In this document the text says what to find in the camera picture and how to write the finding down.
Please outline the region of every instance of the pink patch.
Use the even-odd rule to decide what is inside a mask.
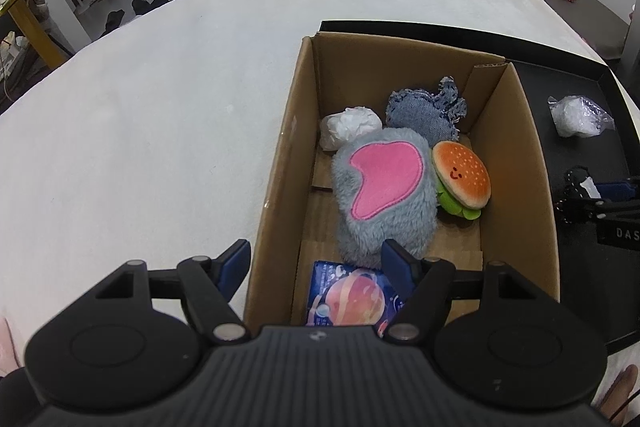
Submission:
[[[362,174],[351,207],[353,219],[370,219],[408,198],[422,179],[422,158],[409,142],[370,143],[353,153],[349,165]]]

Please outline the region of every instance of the white tablecloth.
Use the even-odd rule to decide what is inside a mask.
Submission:
[[[333,19],[462,26],[598,60],[543,0],[175,0],[0,117],[0,312],[18,350],[127,259],[174,267],[255,241],[301,39]]]

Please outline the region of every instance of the blue denim scrap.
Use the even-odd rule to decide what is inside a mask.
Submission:
[[[440,81],[436,93],[424,89],[394,91],[386,106],[387,126],[413,129],[431,148],[441,141],[458,141],[455,123],[464,116],[466,100],[458,95],[450,76]]]

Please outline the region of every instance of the gray plush toy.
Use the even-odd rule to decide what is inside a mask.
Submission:
[[[429,144],[411,129],[373,131],[342,146],[332,179],[344,260],[380,268],[385,239],[420,259],[436,230],[434,176]]]
[[[438,92],[424,89],[394,91],[386,106],[389,127],[408,127],[426,138],[431,147],[441,141],[458,141],[455,123],[466,116],[466,101],[458,95],[453,78],[445,76]]]

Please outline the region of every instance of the yellow table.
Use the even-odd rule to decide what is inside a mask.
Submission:
[[[0,7],[0,16],[7,12],[49,68],[54,70],[66,61],[65,55],[49,39],[25,0],[6,0]]]

